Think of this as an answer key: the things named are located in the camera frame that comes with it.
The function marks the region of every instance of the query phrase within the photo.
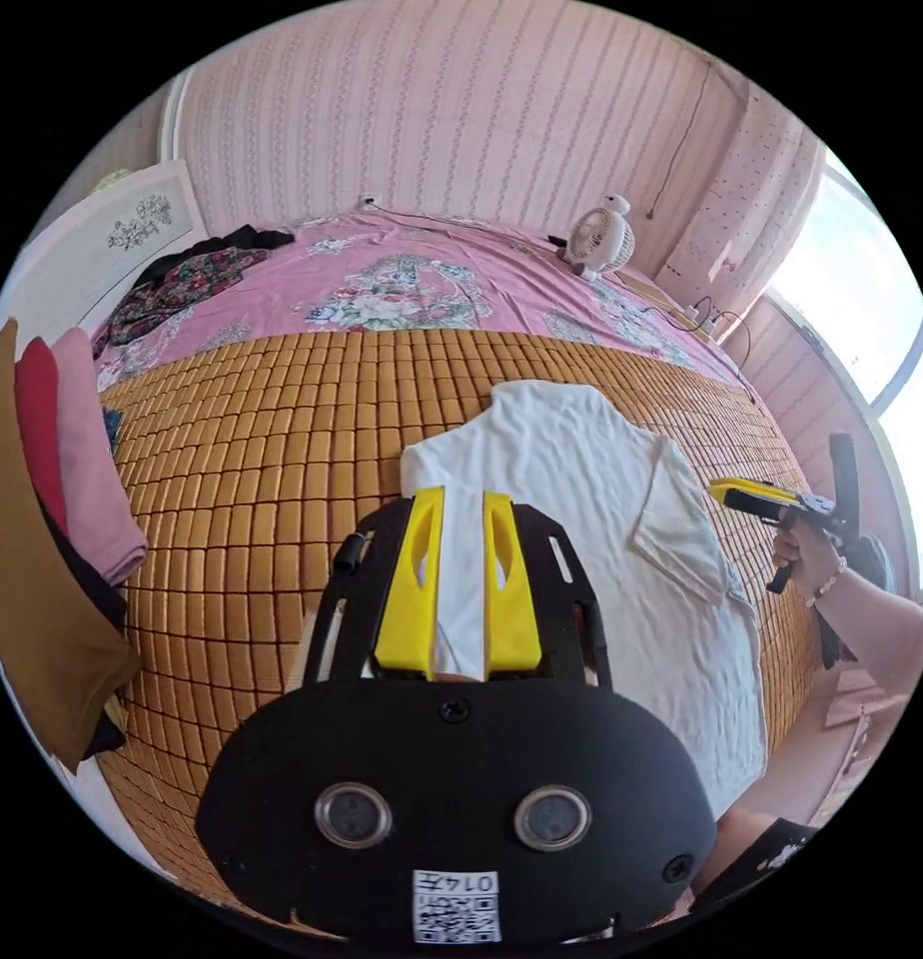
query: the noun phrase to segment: human hand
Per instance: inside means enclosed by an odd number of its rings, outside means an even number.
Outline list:
[[[780,518],[784,518],[783,509]],[[796,519],[791,529],[779,529],[774,538],[771,561],[778,567],[794,564],[791,579],[805,599],[810,598],[838,571],[838,553],[821,530]]]

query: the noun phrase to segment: qr code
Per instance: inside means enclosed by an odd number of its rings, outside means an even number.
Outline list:
[[[445,945],[500,942],[496,872],[414,875],[415,941]]]

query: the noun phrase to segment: camera lens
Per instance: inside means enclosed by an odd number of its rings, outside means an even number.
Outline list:
[[[581,840],[591,822],[584,797],[567,786],[543,786],[529,793],[514,815],[514,831],[530,849],[557,852]]]
[[[315,804],[322,834],[346,849],[368,849],[392,828],[388,804],[370,786],[342,782],[326,789]]]

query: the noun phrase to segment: sunlight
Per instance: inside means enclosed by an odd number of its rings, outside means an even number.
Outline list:
[[[857,185],[837,157],[831,167]],[[824,178],[804,230],[772,286],[843,364],[871,403],[907,355],[923,297],[884,222]],[[880,418],[911,507],[923,586],[923,356]]]

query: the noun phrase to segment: small desk fan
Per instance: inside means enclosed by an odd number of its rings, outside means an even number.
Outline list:
[[[558,251],[558,257],[589,283],[602,273],[620,269],[634,253],[634,233],[624,219],[630,209],[624,197],[606,196],[603,207],[589,210],[571,228],[567,245]]]

